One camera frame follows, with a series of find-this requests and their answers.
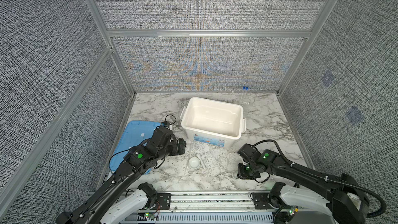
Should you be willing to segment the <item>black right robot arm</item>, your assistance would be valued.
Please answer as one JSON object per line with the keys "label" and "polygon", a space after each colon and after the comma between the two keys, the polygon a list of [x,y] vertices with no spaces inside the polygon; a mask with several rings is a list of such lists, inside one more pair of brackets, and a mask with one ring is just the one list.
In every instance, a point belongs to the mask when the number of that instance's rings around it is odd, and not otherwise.
{"label": "black right robot arm", "polygon": [[238,178],[257,180],[261,173],[267,173],[296,183],[293,187],[276,182],[266,196],[257,198],[279,212],[290,208],[293,215],[296,207],[303,207],[331,216],[338,224],[363,224],[372,216],[370,191],[348,174],[315,171],[287,159],[281,149],[260,152],[256,145],[245,144],[237,153],[243,160],[238,164]]}

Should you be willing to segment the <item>white plastic storage box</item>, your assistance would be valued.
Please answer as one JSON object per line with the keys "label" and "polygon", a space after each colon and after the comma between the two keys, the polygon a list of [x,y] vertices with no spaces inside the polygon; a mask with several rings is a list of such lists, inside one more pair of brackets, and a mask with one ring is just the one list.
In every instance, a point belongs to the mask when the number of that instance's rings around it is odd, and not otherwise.
{"label": "white plastic storage box", "polygon": [[229,149],[246,132],[244,109],[237,104],[193,97],[180,114],[191,141]]}

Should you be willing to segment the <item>blue capped test tube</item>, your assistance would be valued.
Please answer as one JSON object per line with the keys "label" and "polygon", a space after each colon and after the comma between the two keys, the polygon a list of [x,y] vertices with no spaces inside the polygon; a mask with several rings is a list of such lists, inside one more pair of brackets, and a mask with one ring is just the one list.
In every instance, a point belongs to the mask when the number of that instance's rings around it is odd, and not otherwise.
{"label": "blue capped test tube", "polygon": [[244,96],[245,96],[245,93],[246,93],[246,89],[247,89],[247,87],[246,86],[243,86],[243,89],[242,89],[242,92],[241,92],[241,96],[240,96],[240,104],[242,104],[243,103],[243,100],[244,100]]}
{"label": "blue capped test tube", "polygon": [[249,87],[247,87],[247,89],[246,89],[246,93],[245,93],[244,100],[243,100],[244,104],[246,104],[247,100],[248,100],[248,91],[249,91]]}

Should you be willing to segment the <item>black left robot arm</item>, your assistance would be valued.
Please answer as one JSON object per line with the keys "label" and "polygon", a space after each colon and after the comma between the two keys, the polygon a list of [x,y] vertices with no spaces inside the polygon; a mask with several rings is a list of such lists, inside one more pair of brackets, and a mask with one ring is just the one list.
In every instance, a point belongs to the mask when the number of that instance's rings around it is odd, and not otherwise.
{"label": "black left robot arm", "polygon": [[127,198],[119,197],[159,160],[183,155],[186,141],[175,137],[165,126],[155,128],[151,138],[131,147],[118,169],[88,200],[72,212],[56,218],[58,224],[117,224],[131,213],[155,205],[157,191],[152,184],[142,183]]}

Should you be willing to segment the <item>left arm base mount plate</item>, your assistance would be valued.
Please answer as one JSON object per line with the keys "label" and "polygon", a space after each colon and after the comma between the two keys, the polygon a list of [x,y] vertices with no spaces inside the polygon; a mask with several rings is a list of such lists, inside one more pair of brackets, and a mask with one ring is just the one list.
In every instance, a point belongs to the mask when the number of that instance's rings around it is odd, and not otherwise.
{"label": "left arm base mount plate", "polygon": [[169,210],[171,205],[170,193],[158,193],[155,201],[155,210]]}

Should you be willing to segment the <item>clear acrylic tube rack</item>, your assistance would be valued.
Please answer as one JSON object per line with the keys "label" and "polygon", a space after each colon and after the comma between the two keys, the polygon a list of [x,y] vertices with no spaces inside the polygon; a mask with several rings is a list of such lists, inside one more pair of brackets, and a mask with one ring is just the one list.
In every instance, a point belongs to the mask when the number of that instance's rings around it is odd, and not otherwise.
{"label": "clear acrylic tube rack", "polygon": [[238,104],[241,106],[247,106],[253,104],[256,101],[257,94],[249,91],[245,91],[238,100]]}

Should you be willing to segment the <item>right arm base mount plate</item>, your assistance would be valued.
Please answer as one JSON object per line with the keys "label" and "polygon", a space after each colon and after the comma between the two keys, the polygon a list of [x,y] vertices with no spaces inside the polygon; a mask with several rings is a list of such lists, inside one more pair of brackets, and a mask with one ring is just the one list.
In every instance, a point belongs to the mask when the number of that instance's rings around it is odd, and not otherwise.
{"label": "right arm base mount plate", "polygon": [[250,197],[256,210],[273,209],[273,207],[269,204],[267,192],[253,192],[250,194]]}

